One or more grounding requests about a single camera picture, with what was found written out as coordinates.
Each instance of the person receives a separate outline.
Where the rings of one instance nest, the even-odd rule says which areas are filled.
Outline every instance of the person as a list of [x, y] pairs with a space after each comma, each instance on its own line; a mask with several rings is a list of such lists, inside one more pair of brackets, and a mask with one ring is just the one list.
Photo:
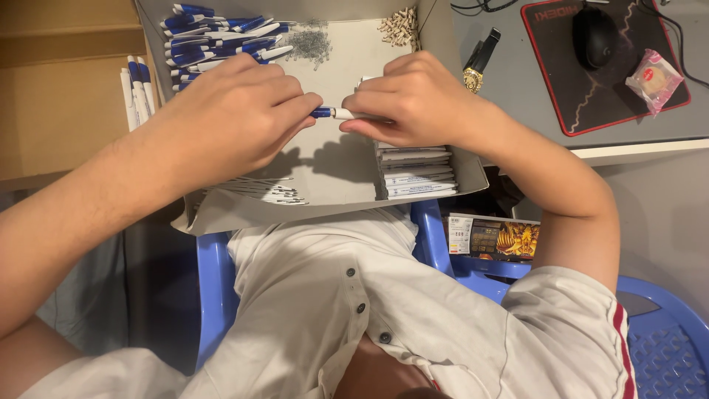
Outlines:
[[237, 318], [190, 378], [147, 349], [82, 357], [33, 316], [83, 253], [187, 192], [267, 165], [321, 104], [280, 66], [237, 55], [0, 214], [0, 398], [637, 397], [610, 188], [425, 51], [342, 102], [394, 123], [340, 130], [467, 149], [543, 209], [532, 270], [502, 306], [416, 262], [402, 214], [368, 209], [234, 235]]

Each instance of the black mouse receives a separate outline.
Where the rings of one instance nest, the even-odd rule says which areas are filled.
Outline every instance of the black mouse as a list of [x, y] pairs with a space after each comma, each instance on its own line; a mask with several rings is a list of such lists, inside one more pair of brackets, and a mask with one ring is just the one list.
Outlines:
[[618, 44], [618, 27], [613, 19], [596, 7], [584, 6], [572, 22], [574, 50], [579, 62], [598, 69], [610, 61]]

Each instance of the shirt button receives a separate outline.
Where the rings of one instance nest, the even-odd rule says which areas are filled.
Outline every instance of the shirt button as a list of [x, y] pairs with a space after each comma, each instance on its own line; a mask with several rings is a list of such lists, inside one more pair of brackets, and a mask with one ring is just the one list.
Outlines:
[[391, 342], [391, 334], [389, 334], [388, 332], [382, 332], [379, 335], [379, 342], [381, 342], [382, 344], [388, 344], [389, 342]]

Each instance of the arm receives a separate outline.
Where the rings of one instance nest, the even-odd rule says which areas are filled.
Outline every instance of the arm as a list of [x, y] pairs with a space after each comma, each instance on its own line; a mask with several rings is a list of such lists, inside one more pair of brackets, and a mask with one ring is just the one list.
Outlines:
[[[2, 212], [0, 349], [32, 325], [27, 321], [89, 249], [187, 192], [267, 165], [315, 123], [308, 114], [320, 104], [280, 66], [233, 57], [144, 126]], [[0, 363], [7, 353], [0, 350]]]
[[430, 53], [390, 62], [342, 106], [396, 121], [346, 121], [342, 131], [395, 146], [452, 144], [494, 162], [544, 210], [533, 267], [571, 268], [615, 291], [620, 227], [608, 185], [567, 149], [467, 91]]

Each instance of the mouse pad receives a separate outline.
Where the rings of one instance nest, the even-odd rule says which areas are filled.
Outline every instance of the mouse pad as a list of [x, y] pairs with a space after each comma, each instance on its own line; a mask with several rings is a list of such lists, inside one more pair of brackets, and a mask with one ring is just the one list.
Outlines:
[[[522, 19], [559, 124], [567, 136], [650, 115], [645, 102], [625, 86], [625, 78], [635, 72], [646, 48], [660, 53], [681, 73], [662, 22], [642, 12], [644, 6], [640, 4], [638, 8], [637, 0], [589, 4], [613, 18], [620, 37], [615, 55], [607, 65], [595, 71], [584, 69], [576, 59], [571, 40], [571, 19], [583, 6], [579, 0], [551, 0], [522, 7]], [[689, 91], [683, 82], [662, 111], [689, 102]]]

